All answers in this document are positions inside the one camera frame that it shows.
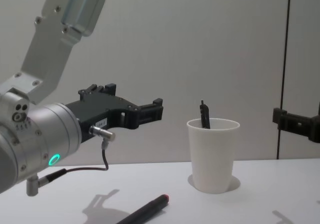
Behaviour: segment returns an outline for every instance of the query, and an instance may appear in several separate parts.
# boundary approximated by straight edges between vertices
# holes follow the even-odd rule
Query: black vertical line
[[[282,109],[283,105],[284,105],[287,49],[288,49],[288,33],[289,33],[289,20],[290,20],[290,5],[291,5],[291,0],[288,0],[287,12],[286,12],[286,29],[285,29],[285,43],[284,43],[284,58],[283,58],[280,109]],[[277,143],[277,149],[276,149],[276,159],[277,160],[279,159],[279,154],[280,154],[280,137],[281,137],[281,130],[278,131],[278,143]]]

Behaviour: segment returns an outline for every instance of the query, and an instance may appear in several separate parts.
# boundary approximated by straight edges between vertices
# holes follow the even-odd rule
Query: black cable
[[[290,20],[290,4],[291,4],[291,0],[288,0],[287,11],[286,11],[286,27],[285,27],[284,59],[283,59],[283,71],[282,71],[280,109],[282,109],[283,105],[284,105],[285,77],[286,77],[286,65],[287,65],[288,35],[289,35],[289,20]],[[280,155],[280,137],[281,137],[281,130],[278,131],[278,143],[277,143],[277,149],[276,149],[276,159],[277,160],[279,159],[279,155]]]
[[[72,168],[72,169],[61,169],[58,170],[56,172],[53,172],[51,174],[46,175],[43,178],[46,178],[48,180],[48,183],[51,183],[52,181],[62,177],[63,175],[67,174],[67,173],[71,173],[71,172],[76,172],[76,171],[108,171],[109,170],[109,164],[107,162],[107,158],[106,158],[106,150],[102,150],[102,159],[103,159],[103,163],[105,165],[105,168],[101,168],[101,167],[78,167],[78,168]]]

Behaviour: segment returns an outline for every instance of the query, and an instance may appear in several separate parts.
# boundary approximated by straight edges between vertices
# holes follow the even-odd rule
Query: black marker
[[[201,100],[200,105],[202,128],[210,129],[209,107]]]
[[[161,195],[117,224],[143,224],[168,205],[169,196]]]

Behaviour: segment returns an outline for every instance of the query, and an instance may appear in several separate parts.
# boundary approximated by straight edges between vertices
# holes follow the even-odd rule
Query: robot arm
[[[80,100],[29,111],[58,85],[72,47],[89,36],[105,0],[46,0],[21,71],[0,85],[0,193],[27,180],[35,196],[48,179],[37,173],[75,153],[94,136],[112,141],[113,127],[136,129],[161,120],[162,99],[137,106],[116,85],[80,90]]]

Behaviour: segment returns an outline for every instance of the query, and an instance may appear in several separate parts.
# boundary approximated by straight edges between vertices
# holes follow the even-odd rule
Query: paper cup
[[[201,119],[188,121],[187,127],[195,188],[210,194],[226,192],[232,179],[240,124],[210,118],[211,129],[202,128]]]

